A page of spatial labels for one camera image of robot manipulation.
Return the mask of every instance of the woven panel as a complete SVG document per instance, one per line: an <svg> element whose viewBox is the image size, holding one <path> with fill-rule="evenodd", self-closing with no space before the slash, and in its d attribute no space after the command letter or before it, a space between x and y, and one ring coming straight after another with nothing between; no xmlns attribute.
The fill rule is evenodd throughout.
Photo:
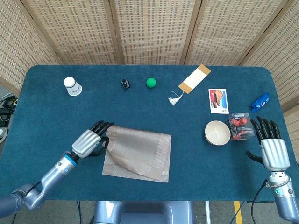
<svg viewBox="0 0 299 224"><path fill-rule="evenodd" d="M208 0L186 64L236 65L281 0Z"/></svg>
<svg viewBox="0 0 299 224"><path fill-rule="evenodd" d="M285 117L296 160L299 163L299 111Z"/></svg>
<svg viewBox="0 0 299 224"><path fill-rule="evenodd" d="M66 64L115 64L104 0L26 0Z"/></svg>
<svg viewBox="0 0 299 224"><path fill-rule="evenodd" d="M31 66L59 63L13 0L1 1L0 30L0 77L5 86L20 91Z"/></svg>
<svg viewBox="0 0 299 224"><path fill-rule="evenodd" d="M271 71L282 105L299 96L298 11L296 1L245 63Z"/></svg>
<svg viewBox="0 0 299 224"><path fill-rule="evenodd" d="M116 0L126 64L179 64L195 0Z"/></svg>

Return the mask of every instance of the fabric mat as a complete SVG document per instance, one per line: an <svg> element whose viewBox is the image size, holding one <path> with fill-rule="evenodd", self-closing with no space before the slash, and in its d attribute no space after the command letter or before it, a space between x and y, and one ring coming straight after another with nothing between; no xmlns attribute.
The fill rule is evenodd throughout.
<svg viewBox="0 0 299 224"><path fill-rule="evenodd" d="M0 194L38 182L73 142L99 120L118 126L171 135L169 182L101 175L104 156L85 158L50 193L65 200L236 200L252 201L270 172L250 160L246 150L261 156L257 138L213 146L204 136L212 120L208 89L227 89L230 113L249 112L274 120L290 156L291 176L299 191L299 173L270 72L260 67L207 66L212 72L172 106L171 91L197 66L171 65L38 65L24 80L14 120L0 158ZM63 85L74 77L83 91L71 97ZM153 77L155 88L146 87ZM124 91L121 80L130 81ZM250 105L268 92L270 101L256 113ZM263 189L261 201L273 201Z"/></svg>
<svg viewBox="0 0 299 224"><path fill-rule="evenodd" d="M113 125L102 174L168 182L171 135Z"/></svg>

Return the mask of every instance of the green ball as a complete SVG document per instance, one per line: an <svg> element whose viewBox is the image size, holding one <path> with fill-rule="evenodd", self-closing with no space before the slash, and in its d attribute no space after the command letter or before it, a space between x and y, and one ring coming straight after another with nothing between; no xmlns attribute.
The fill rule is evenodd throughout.
<svg viewBox="0 0 299 224"><path fill-rule="evenodd" d="M146 85L149 88L154 88L156 86L156 80L154 78L148 78L148 80L146 80Z"/></svg>

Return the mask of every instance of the white bowl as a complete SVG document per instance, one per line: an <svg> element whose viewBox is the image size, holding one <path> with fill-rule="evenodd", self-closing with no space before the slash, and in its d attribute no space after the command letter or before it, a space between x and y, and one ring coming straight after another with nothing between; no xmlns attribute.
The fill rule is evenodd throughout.
<svg viewBox="0 0 299 224"><path fill-rule="evenodd" d="M211 144L223 146L230 140L230 131L223 122L213 120L206 125L205 137Z"/></svg>

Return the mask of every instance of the gray carpet floor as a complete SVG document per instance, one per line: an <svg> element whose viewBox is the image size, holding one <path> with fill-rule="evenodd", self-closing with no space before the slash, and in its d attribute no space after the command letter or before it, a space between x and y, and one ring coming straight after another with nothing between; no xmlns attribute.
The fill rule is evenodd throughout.
<svg viewBox="0 0 299 224"><path fill-rule="evenodd" d="M8 93L0 86L0 97ZM0 144L0 155L5 142ZM205 203L193 202L194 223L206 224ZM241 209L243 224L252 224L250 214L251 204L245 203ZM93 217L95 202L82 201L81 212L83 224L89 224ZM210 202L210 214L213 224L229 224L235 214L233 202ZM279 218L275 203L256 204L254 215L257 224L287 224L289 222ZM0 219L0 224L11 224L14 216ZM44 205L29 211L23 207L15 218L14 224L79 224L78 208L75 201L47 200Z"/></svg>

